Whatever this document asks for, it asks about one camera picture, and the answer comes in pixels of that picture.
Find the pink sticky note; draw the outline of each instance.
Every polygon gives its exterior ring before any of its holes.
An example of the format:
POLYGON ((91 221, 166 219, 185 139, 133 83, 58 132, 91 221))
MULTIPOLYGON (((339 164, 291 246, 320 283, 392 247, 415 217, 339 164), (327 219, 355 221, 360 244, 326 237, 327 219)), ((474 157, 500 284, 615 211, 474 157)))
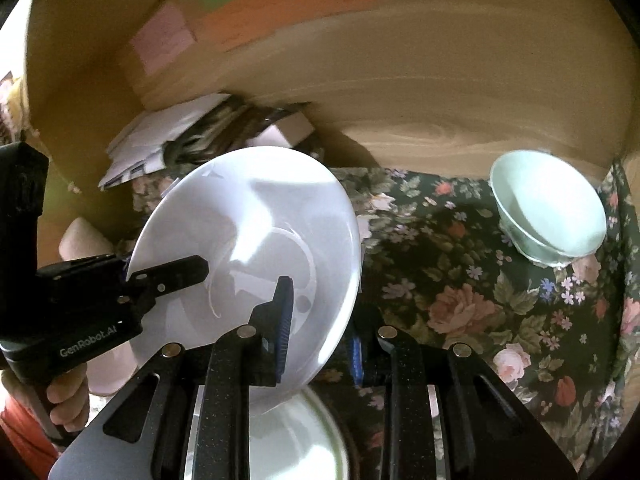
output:
POLYGON ((195 39, 180 9, 167 3, 129 41, 147 75, 171 63, 189 48, 195 39))

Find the light green bowl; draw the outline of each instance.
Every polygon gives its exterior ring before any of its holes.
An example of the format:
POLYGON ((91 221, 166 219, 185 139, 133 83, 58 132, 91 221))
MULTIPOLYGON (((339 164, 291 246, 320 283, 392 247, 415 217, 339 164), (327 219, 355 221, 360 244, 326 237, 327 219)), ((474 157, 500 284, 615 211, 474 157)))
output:
POLYGON ((565 161, 517 150, 493 164, 489 184, 500 227, 530 261, 565 267, 593 254, 607 233, 602 202, 593 186, 565 161))

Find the pink rose pattern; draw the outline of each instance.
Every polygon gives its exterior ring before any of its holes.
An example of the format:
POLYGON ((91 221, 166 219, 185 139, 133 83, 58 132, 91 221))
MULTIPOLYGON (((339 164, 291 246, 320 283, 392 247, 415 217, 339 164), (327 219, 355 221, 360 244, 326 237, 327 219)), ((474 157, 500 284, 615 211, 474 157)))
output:
POLYGON ((493 302, 474 292, 468 283, 455 290, 447 285, 429 307, 427 325, 439 334, 449 336, 477 333, 484 331, 487 317, 495 312, 493 302))
MULTIPOLYGON (((623 371, 640 333, 640 235, 622 166, 598 190, 609 219, 602 247, 555 272, 516 252, 484 181, 381 168, 335 174, 356 214, 375 216, 363 242, 360 298, 424 344, 472 344, 571 462, 585 475, 595 468, 623 430, 623 371), (577 410, 581 431, 566 436, 577 410)), ((153 177, 134 183, 146 214, 159 197, 153 177)), ((383 389, 353 387, 345 343, 314 387, 347 425, 362 457, 360 477, 369 480, 377 478, 383 443, 383 389)))

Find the metal screw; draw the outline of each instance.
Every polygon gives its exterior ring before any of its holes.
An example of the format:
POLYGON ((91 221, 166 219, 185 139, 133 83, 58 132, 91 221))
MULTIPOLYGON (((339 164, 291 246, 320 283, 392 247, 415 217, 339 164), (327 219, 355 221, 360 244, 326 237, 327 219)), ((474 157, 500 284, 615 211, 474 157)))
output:
POLYGON ((469 357, 471 355, 471 347, 464 343, 456 343, 453 345, 453 353, 458 357, 469 357))
POLYGON ((382 339, 393 339, 398 335, 398 330, 396 330, 392 326, 385 325, 385 326, 381 326, 378 329, 378 335, 382 339))
POLYGON ((176 357, 182 352, 182 347, 178 343, 167 343, 162 347, 163 357, 176 357))
POLYGON ((242 339, 249 339, 250 337, 253 337, 255 333, 256 333, 255 326, 251 326, 251 325, 242 325, 236 331, 236 334, 238 334, 238 337, 241 337, 242 339))

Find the white plate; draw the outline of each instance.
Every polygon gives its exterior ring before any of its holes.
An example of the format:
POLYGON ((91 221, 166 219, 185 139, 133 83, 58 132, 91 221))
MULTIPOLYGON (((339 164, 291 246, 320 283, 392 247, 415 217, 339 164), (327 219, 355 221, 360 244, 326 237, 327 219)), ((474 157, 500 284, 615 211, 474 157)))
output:
POLYGON ((250 413, 277 406, 320 371, 337 346, 360 283, 360 237, 344 189, 318 161, 263 146, 227 153, 190 173, 145 225, 129 276, 199 254, 207 279, 158 298, 131 340, 142 366, 165 343, 215 342, 292 277, 287 365, 276 388, 252 388, 250 413))
MULTIPOLYGON (((184 480, 191 480, 201 388, 187 450, 184 480)), ((249 420, 251 480, 348 480, 349 457, 338 427, 310 388, 249 420)))

